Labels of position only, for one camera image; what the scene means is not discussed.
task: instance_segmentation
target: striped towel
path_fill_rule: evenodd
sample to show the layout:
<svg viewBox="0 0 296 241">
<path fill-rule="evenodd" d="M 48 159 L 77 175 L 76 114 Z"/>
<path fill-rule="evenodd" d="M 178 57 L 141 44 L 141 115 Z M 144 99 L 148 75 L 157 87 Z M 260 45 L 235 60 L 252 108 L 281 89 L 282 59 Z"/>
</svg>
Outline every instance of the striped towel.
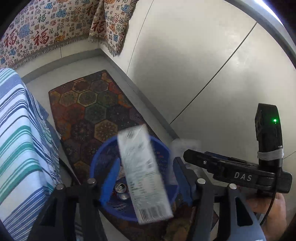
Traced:
<svg viewBox="0 0 296 241">
<path fill-rule="evenodd" d="M 54 187 L 59 157 L 48 113 L 12 69 L 0 69 L 0 219 L 15 241 L 27 240 Z"/>
</svg>

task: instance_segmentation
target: metal bolt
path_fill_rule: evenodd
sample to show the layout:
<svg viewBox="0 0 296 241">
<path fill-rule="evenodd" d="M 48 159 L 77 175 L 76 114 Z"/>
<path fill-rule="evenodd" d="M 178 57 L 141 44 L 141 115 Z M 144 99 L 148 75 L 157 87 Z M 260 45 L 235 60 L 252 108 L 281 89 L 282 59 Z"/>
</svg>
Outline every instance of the metal bolt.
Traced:
<svg viewBox="0 0 296 241">
<path fill-rule="evenodd" d="M 64 189 L 64 187 L 65 187 L 64 184 L 58 184 L 58 185 L 56 186 L 56 189 L 57 189 L 57 190 L 62 190 L 62 189 Z"/>
<path fill-rule="evenodd" d="M 237 189 L 237 186 L 236 186 L 234 183 L 230 183 L 230 184 L 229 184 L 229 187 L 230 187 L 232 190 Z"/>
<path fill-rule="evenodd" d="M 87 179 L 87 183 L 88 184 L 95 184 L 96 183 L 96 179 L 95 178 L 89 178 L 89 179 Z"/>
<path fill-rule="evenodd" d="M 205 179 L 203 179 L 203 178 L 199 178 L 199 179 L 197 180 L 197 183 L 199 183 L 199 184 L 205 184 Z"/>
</svg>

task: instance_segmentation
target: rubber band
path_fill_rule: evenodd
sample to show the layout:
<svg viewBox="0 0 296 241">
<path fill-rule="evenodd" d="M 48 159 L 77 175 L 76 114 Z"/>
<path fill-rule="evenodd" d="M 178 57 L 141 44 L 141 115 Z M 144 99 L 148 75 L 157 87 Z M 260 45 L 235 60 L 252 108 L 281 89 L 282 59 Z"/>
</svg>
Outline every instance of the rubber band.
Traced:
<svg viewBox="0 0 296 241">
<path fill-rule="evenodd" d="M 257 157 L 263 161 L 281 159 L 284 157 L 284 149 L 281 148 L 270 152 L 257 152 Z"/>
</svg>

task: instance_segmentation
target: fabric with chinese characters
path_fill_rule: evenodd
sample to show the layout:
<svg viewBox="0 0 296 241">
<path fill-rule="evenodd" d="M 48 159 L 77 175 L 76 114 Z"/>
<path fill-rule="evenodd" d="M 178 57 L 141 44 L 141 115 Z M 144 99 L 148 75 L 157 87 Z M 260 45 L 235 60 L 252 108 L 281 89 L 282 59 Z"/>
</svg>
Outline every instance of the fabric with chinese characters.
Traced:
<svg viewBox="0 0 296 241">
<path fill-rule="evenodd" d="M 0 68 L 17 68 L 42 53 L 87 38 L 104 43 L 117 55 L 136 2 L 32 0 L 0 40 Z"/>
</svg>

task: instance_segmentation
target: blue basket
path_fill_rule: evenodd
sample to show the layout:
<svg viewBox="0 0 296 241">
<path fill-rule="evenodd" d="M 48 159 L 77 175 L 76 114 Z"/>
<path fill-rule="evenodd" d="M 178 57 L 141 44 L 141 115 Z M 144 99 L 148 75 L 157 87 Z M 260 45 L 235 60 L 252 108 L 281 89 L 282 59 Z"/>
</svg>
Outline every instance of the blue basket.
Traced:
<svg viewBox="0 0 296 241">
<path fill-rule="evenodd" d="M 169 161 L 170 151 L 169 149 L 158 139 L 150 136 L 151 144 L 154 149 L 154 153 L 156 156 L 156 160 L 159 167 L 159 172 L 162 175 L 163 182 L 165 184 L 165 188 L 167 191 L 168 199 L 172 204 L 176 196 L 178 194 L 178 186 L 177 185 L 167 185 L 166 184 L 166 171 Z M 96 152 L 94 158 L 91 162 L 90 168 L 90 177 L 96 177 L 104 172 L 105 167 L 111 160 L 115 160 L 116 158 L 120 158 L 117 137 L 112 137 L 108 139 Z M 126 179 L 123 177 L 119 180 L 119 182 L 126 184 Z M 133 208 L 133 204 L 131 199 L 129 198 L 126 201 L 119 199 L 116 195 L 111 195 L 110 200 L 103 204 L 103 208 L 110 214 L 127 220 L 127 221 L 135 221 L 138 219 L 135 214 L 135 210 Z"/>
</svg>

